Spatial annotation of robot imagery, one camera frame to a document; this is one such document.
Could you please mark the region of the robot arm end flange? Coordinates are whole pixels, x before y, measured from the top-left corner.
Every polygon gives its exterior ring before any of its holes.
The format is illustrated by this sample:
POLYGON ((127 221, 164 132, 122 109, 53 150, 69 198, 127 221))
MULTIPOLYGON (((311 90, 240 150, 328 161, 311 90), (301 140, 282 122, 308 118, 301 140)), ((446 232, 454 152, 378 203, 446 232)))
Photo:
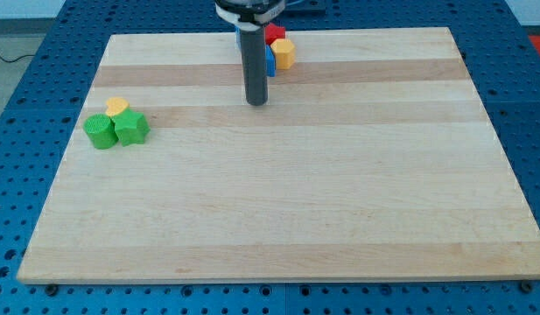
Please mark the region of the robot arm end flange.
POLYGON ((238 25, 264 25, 279 16, 286 0, 214 0, 216 13, 223 20, 238 25))

